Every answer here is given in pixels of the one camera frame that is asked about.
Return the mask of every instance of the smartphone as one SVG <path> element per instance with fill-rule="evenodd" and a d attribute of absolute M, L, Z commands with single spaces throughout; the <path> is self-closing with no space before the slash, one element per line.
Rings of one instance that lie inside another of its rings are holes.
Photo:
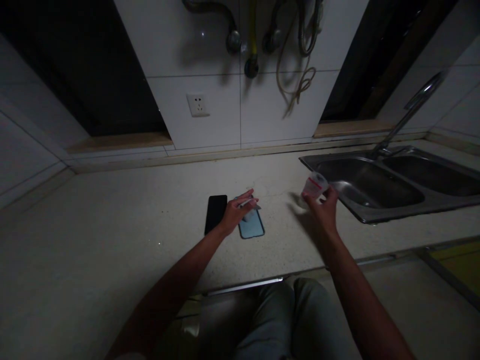
<path fill-rule="evenodd" d="M 255 210 L 253 216 L 248 221 L 240 221 L 238 224 L 240 236 L 242 239 L 256 238 L 265 235 L 264 225 L 258 210 Z"/>
<path fill-rule="evenodd" d="M 205 235 L 213 230 L 224 217 L 227 208 L 227 195 L 214 195 L 208 198 L 208 209 L 206 210 Z"/>

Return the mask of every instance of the small plastic cup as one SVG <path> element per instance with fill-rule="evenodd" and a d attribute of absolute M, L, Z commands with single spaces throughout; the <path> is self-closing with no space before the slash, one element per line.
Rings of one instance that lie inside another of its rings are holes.
<path fill-rule="evenodd" d="M 329 182 L 319 172 L 312 171 L 308 179 L 305 181 L 305 186 L 300 194 L 299 204 L 302 208 L 308 209 L 309 206 L 305 202 L 302 194 L 310 195 L 314 199 L 318 199 L 329 188 Z"/>

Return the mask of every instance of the yellow pipe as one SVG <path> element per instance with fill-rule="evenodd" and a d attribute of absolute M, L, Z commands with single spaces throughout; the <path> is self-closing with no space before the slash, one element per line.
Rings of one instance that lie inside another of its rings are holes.
<path fill-rule="evenodd" d="M 256 21 L 257 21 L 257 0 L 250 0 L 250 16 L 249 16 L 250 57 L 257 55 Z"/>

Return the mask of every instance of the pants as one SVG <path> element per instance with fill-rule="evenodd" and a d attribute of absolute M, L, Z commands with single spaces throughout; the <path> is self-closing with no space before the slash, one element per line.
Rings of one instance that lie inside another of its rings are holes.
<path fill-rule="evenodd" d="M 337 312 L 318 282 L 298 278 L 293 289 L 279 282 L 259 295 L 250 333 L 238 345 L 235 360 L 352 358 L 350 334 L 339 331 Z"/>

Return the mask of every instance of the stainless steel sink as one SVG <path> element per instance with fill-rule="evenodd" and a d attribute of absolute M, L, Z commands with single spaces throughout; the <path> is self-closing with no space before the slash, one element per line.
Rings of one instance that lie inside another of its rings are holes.
<path fill-rule="evenodd" d="M 480 204 L 480 173 L 415 147 L 300 157 L 338 190 L 341 202 L 372 224 Z"/>
<path fill-rule="evenodd" d="M 398 156 L 385 158 L 383 163 L 413 182 L 442 194 L 461 197 L 480 194 L 480 181 L 475 175 L 427 158 Z"/>

